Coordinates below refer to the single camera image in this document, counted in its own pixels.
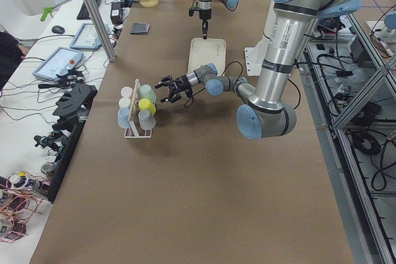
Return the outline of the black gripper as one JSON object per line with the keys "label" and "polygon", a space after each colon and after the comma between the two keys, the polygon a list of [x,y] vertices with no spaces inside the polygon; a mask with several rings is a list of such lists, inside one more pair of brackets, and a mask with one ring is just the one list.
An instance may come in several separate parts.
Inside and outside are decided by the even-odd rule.
{"label": "black gripper", "polygon": [[162,98],[160,100],[161,103],[170,102],[175,103],[181,99],[181,92],[184,92],[187,97],[192,96],[192,87],[186,75],[182,75],[175,80],[173,80],[172,75],[168,75],[166,77],[162,77],[155,88],[160,87],[172,87],[174,85],[174,89],[169,90],[168,96]]}
{"label": "black gripper", "polygon": [[207,32],[209,28],[209,20],[212,18],[211,9],[199,9],[199,18],[202,21],[202,37],[204,40],[207,39]]}

